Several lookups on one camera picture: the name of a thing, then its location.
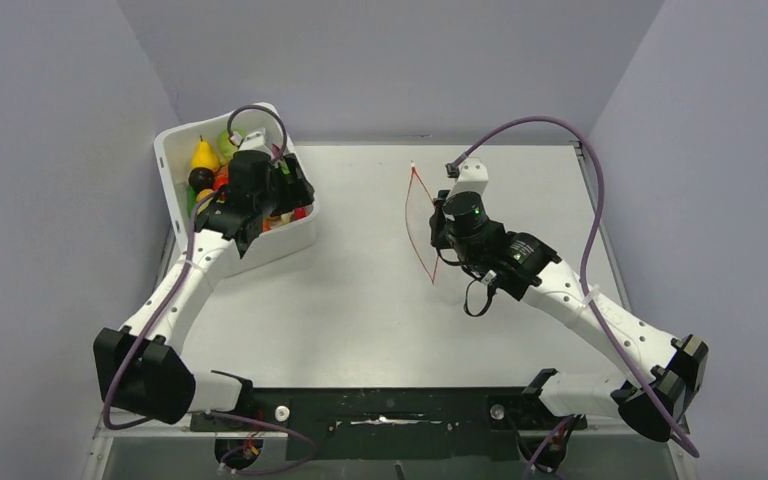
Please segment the clear orange zip bag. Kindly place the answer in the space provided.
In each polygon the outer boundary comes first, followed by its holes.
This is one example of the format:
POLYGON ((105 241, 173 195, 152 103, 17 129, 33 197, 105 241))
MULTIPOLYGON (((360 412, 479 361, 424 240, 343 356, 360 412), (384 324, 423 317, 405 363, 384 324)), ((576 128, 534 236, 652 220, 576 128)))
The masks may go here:
POLYGON ((414 162, 410 163, 409 172, 404 202, 405 227, 411 248, 425 277, 424 283, 431 287, 435 299, 461 310, 466 287, 471 279, 459 267, 445 264, 431 245, 429 220, 434 212, 431 192, 414 162))

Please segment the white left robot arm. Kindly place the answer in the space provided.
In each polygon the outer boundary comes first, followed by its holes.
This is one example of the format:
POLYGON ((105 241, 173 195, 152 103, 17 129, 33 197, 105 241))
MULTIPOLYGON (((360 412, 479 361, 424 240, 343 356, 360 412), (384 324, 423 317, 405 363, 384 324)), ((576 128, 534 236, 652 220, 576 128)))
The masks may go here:
POLYGON ((310 217, 270 231, 264 223, 298 209, 311 211, 314 198, 295 153, 235 153, 228 183, 193 205, 182 253, 149 299, 121 327, 102 329, 93 342, 106 428, 174 424, 190 413, 242 404, 250 381, 191 370, 182 358, 186 338, 236 264, 261 266, 309 246, 302 232, 310 217))

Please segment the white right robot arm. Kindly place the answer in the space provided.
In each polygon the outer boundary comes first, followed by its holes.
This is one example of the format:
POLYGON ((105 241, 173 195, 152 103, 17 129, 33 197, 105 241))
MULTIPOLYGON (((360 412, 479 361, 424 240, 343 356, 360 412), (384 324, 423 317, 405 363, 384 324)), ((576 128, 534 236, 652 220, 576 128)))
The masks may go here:
POLYGON ((556 368, 542 370, 522 400, 528 422, 545 427, 563 416, 607 416, 653 441, 675 437, 672 426, 702 385, 709 355, 704 340, 655 328, 583 285, 547 244, 490 219, 479 193, 442 190, 432 204, 431 244, 437 252, 454 251, 452 266, 485 286, 480 315, 504 292, 558 321, 619 371, 586 381, 556 368))

